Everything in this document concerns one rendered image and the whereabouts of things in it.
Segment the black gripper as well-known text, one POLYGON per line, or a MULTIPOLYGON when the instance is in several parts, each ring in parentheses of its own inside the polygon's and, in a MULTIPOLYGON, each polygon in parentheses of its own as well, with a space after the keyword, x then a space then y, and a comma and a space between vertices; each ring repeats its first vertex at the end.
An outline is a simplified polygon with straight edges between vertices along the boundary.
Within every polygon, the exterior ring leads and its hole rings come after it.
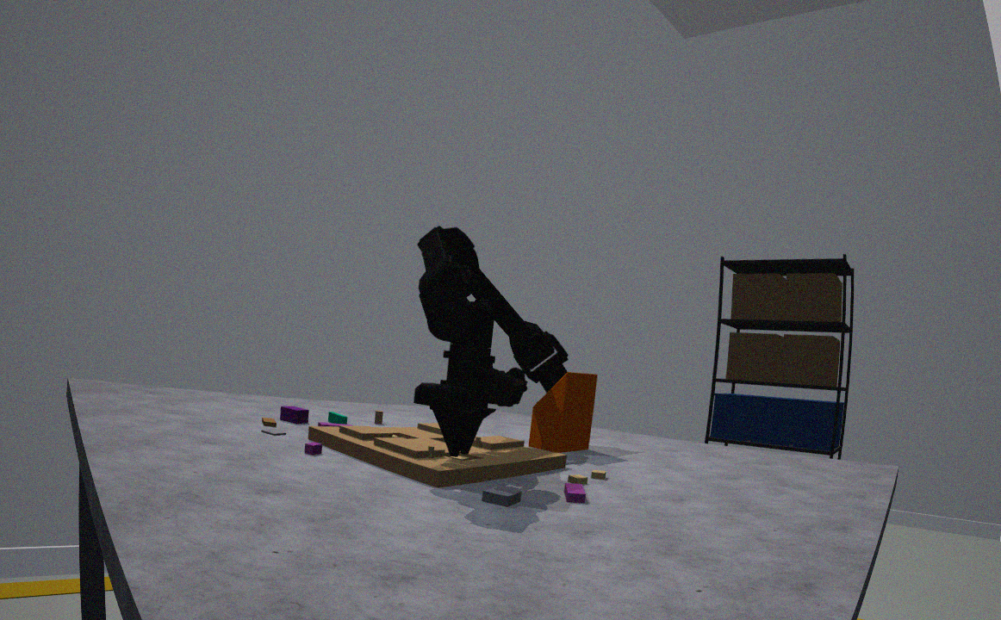
POLYGON ((440 384, 421 383, 414 389, 414 403, 433 410, 450 456, 458 456, 460 452, 468 455, 482 420, 496 411, 488 408, 488 403, 504 406, 481 392, 478 397, 470 397, 468 393, 474 366, 481 361, 483 368, 488 369, 489 363, 495 363, 495 356, 490 356, 490 348, 450 344, 443 357, 449 358, 448 380, 441 380, 440 384))

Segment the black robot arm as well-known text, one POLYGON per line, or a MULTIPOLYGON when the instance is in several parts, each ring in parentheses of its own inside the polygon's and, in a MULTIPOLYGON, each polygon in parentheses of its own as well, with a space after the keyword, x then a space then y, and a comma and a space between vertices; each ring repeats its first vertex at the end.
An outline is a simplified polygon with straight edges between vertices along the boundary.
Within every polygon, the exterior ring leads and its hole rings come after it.
POLYGON ((569 360, 568 353, 555 335, 543 332, 537 323, 524 321, 509 305, 478 269, 475 246, 462 229, 434 227, 418 245, 426 268, 419 282, 419 297, 430 333, 453 344, 490 348, 495 320, 511 340, 513 357, 523 369, 505 373, 493 369, 493 363, 486 369, 478 361, 470 376, 469 396, 478 397, 481 392, 504 406, 519 404, 528 389, 525 375, 543 385, 547 394, 568 372, 563 366, 569 360), (469 301, 469 295, 476 301, 469 301), (554 356, 553 348, 558 352, 554 356), (545 358, 549 360, 543 363, 545 358))

